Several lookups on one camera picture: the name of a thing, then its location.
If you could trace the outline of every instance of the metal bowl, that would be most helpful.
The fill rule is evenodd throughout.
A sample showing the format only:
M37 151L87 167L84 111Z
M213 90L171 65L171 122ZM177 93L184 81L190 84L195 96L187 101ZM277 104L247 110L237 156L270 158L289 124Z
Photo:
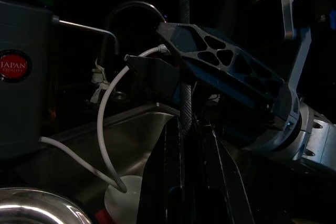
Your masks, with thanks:
M0 223L91 224L70 200L38 189L0 189Z

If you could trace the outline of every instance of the white cup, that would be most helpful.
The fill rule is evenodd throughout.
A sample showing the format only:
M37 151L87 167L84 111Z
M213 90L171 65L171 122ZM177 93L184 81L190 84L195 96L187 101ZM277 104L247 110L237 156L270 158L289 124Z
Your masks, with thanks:
M121 180L127 187L127 193L109 186L104 197L105 208L116 224L136 224L142 177L128 175Z

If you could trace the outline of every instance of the white cord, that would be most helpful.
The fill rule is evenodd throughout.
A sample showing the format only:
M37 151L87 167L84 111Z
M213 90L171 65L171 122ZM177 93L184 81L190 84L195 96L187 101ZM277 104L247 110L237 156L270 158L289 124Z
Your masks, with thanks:
M145 52L143 52L142 54L139 55L139 57L146 57L154 52L167 52L167 48L165 45L159 45L157 47L151 48ZM103 134L103 118L104 118L104 111L105 111L105 107L107 104L107 101L112 93L112 91L114 90L114 88L116 87L117 83L120 81L120 79L127 73L127 71L129 70L129 67L124 67L119 74L117 74L117 76L114 78L114 80L111 82L111 84L109 85L109 87L107 88L100 106L99 106L99 111L98 111L98 118L97 118L97 136L98 136L98 143L99 143L99 148L100 148L100 152L101 155L103 157L103 160L106 164L106 167L108 169L108 171L110 172L112 178L114 179L114 181L117 183L117 185L119 186L119 190L123 193L125 193L127 191L126 185L121 181L119 175L117 174L116 170L114 169L112 163L111 163L111 159L109 157L109 154L106 150L106 146L105 146L105 141L104 141L104 134Z
M59 149L61 149L62 151L64 151L66 154L68 154L69 156L71 156L74 160L76 160L80 165L82 165L84 168L86 168L87 170L89 170L90 172L92 172L93 174L95 174L96 176L98 176L99 178L101 178L102 180L104 180L106 183L110 184L111 186L113 186L114 188L119 190L118 185L108 176L106 176L104 173L102 173L101 171L95 169L92 165L88 164L86 161L82 160L76 153L74 153L70 148L68 148L67 146L65 146L64 144L62 144L59 141L56 141L54 139L42 136L40 141L42 143L45 144L50 144L53 145Z

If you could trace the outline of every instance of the red label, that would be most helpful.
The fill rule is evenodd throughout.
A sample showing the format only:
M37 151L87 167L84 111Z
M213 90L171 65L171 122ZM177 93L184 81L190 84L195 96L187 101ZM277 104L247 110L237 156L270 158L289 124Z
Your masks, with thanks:
M0 58L0 74L4 78L18 79L28 70L28 62L17 54L3 55Z

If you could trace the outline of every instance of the stainless steel sink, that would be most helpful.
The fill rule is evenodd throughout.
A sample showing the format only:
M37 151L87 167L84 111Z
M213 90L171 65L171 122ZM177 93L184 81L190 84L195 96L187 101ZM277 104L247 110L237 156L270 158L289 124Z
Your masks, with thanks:
M119 175L142 175L163 126L176 115L178 110L156 103L105 119L106 147ZM96 123L52 138L66 144L97 169L107 171L99 151ZM30 187L49 189L77 199L93 213L103 207L107 184L56 148L42 147L14 170Z

